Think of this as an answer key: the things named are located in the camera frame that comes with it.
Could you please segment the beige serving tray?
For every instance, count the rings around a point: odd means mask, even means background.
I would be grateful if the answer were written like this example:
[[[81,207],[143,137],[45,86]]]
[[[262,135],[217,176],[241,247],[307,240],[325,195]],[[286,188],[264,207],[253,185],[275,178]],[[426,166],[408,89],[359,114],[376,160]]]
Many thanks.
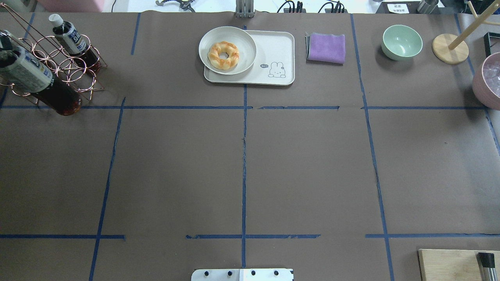
[[[204,69],[209,82],[227,84],[291,85],[295,80],[295,39],[288,32],[247,30],[256,44],[254,64],[239,74],[220,74]]]

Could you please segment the black glass holder tray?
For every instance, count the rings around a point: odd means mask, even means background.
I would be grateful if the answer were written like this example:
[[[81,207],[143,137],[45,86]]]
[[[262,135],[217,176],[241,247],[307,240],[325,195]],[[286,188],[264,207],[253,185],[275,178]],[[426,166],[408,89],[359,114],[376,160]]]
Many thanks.
[[[495,32],[487,32],[484,36],[485,57],[493,53],[500,52],[500,34]]]

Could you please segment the pink storage box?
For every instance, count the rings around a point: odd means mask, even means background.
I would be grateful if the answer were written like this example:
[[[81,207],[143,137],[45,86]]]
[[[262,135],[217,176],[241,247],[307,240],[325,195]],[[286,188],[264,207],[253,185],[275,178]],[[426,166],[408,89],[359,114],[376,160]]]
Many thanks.
[[[49,12],[102,12],[104,0],[37,0]]]

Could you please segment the glazed donut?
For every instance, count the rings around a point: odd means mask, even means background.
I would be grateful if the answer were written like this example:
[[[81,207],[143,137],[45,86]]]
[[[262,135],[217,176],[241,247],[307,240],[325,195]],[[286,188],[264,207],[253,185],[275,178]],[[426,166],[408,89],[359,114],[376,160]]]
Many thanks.
[[[229,70],[234,68],[240,59],[239,48],[227,41],[214,43],[207,55],[212,66],[219,70]]]

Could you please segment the beige round plate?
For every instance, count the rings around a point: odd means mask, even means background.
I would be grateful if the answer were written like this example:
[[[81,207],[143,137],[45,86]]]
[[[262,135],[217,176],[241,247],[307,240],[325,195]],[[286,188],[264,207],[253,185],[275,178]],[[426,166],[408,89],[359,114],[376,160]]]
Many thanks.
[[[237,27],[216,27],[207,32],[198,47],[201,61],[211,71],[224,75],[249,69],[257,56],[254,39]]]

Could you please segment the purple folded cloth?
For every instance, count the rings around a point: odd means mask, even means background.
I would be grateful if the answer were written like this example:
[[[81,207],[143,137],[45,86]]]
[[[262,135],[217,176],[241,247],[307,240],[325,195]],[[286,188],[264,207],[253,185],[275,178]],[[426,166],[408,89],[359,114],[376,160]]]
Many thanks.
[[[345,63],[345,35],[312,33],[306,39],[307,59],[315,62]]]

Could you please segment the mint green bowl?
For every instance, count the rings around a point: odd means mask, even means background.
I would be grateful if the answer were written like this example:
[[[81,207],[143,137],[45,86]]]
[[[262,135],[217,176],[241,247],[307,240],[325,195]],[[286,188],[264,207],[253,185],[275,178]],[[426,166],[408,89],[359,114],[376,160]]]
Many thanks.
[[[418,55],[423,49],[420,34],[406,25],[392,25],[382,35],[383,53],[395,61],[404,61]]]

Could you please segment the metal jigger cup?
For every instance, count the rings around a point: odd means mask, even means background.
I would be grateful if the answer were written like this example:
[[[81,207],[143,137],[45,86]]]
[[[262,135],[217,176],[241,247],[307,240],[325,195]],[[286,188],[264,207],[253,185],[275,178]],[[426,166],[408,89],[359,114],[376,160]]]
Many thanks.
[[[438,6],[439,0],[420,0],[417,5],[417,14],[432,14],[434,9]]]

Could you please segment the wooden cup tree stand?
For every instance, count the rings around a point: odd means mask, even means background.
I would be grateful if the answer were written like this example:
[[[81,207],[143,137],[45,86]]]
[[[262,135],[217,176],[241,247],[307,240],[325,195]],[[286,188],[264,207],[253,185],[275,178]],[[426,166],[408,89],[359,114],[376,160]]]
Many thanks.
[[[499,25],[498,22],[487,21],[487,19],[499,8],[499,3],[499,0],[493,0],[489,6],[479,14],[473,7],[472,1],[467,1],[466,5],[474,16],[474,21],[458,36],[455,34],[440,34],[435,37],[432,41],[432,51],[434,55],[442,62],[450,65],[464,62],[469,56],[469,47],[465,43],[465,39],[482,24]]]

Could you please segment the pink bowl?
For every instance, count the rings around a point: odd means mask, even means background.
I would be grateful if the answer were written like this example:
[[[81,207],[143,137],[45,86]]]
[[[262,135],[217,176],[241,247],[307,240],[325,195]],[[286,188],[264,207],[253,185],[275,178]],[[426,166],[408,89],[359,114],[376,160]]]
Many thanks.
[[[499,62],[499,60],[500,53],[493,53],[490,56],[486,57],[479,66],[479,69],[475,71],[473,77],[473,93],[475,97],[486,107],[497,111],[500,110],[500,98],[486,83],[483,69],[487,64]]]

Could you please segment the wooden cutting board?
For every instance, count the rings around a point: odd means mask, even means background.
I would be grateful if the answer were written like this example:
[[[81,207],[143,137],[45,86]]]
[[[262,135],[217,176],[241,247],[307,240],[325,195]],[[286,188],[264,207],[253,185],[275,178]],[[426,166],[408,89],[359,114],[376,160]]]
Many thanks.
[[[495,254],[499,278],[499,251],[419,249],[421,278],[423,281],[482,281],[478,252]]]

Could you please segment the clear ice cubes pile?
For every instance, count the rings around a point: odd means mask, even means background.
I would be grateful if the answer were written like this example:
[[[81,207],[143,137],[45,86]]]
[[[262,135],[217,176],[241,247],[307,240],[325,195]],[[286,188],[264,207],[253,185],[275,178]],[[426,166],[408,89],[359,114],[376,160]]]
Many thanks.
[[[490,60],[486,62],[482,68],[484,80],[489,89],[496,95],[500,96],[500,62],[498,60]]]

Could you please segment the metal muddler black tip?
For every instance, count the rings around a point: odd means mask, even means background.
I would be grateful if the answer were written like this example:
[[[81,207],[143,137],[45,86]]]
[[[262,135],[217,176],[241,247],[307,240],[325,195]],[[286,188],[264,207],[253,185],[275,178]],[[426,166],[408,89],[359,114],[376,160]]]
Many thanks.
[[[498,273],[495,267],[495,254],[478,252],[482,281],[499,281]]]

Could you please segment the aluminium frame post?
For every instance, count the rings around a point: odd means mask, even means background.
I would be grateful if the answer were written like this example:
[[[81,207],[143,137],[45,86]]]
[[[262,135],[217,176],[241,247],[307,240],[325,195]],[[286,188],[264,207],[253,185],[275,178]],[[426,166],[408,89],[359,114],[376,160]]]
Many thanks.
[[[254,0],[236,0],[236,18],[253,18],[255,16]]]

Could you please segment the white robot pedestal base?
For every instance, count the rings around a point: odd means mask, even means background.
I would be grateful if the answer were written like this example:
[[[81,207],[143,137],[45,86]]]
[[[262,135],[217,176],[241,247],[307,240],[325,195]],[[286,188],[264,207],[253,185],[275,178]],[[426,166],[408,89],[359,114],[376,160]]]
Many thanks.
[[[191,281],[294,281],[293,269],[199,269]]]

